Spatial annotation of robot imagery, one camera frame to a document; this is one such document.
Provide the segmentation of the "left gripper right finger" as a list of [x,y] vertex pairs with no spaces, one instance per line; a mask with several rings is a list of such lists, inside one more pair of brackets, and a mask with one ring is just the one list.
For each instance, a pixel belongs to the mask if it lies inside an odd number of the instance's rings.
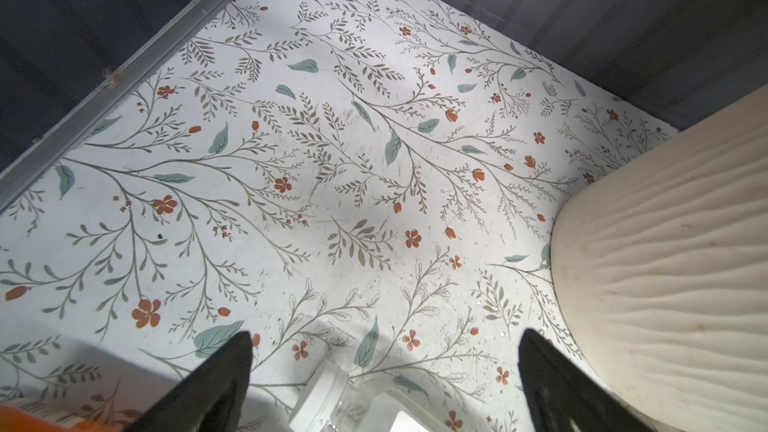
[[533,329],[521,336],[518,370],[536,431],[650,429]]

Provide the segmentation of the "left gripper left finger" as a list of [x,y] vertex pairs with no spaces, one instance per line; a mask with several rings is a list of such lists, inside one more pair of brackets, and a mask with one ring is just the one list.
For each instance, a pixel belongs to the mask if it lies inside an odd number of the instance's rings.
[[234,431],[252,364],[250,335],[238,332],[170,390],[128,431]]

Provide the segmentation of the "green white label bottle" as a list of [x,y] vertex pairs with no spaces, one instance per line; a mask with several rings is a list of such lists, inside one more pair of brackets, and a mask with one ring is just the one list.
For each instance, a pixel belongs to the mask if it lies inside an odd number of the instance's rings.
[[355,383],[330,360],[315,369],[288,420],[295,432],[446,431],[399,384],[374,379]]

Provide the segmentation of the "orange juice bottle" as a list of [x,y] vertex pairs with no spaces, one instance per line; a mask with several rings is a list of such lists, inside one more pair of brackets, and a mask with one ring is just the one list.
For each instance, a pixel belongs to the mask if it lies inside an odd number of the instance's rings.
[[14,399],[1,404],[1,430],[20,432],[112,432],[114,428],[43,402]]

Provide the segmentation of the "cream ribbed waste bin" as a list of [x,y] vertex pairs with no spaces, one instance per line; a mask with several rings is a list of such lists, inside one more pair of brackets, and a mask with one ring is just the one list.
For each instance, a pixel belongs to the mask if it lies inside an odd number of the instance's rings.
[[586,187],[559,212],[552,279],[608,388],[684,431],[767,427],[767,92]]

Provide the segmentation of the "floral table mat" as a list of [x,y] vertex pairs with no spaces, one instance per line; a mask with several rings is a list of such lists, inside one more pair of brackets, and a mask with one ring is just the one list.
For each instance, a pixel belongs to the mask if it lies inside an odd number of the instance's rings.
[[554,220],[674,133],[441,0],[233,0],[2,213],[1,398],[123,429],[246,332],[244,431],[326,359],[528,431]]

